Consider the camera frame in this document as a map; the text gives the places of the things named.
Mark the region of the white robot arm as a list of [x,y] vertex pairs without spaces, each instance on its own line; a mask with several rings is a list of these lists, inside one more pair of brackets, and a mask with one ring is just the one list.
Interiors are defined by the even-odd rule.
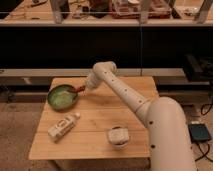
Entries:
[[93,65],[86,88],[93,90],[104,82],[148,129],[152,171],[197,171],[181,105],[170,97],[149,100],[116,75],[113,61]]

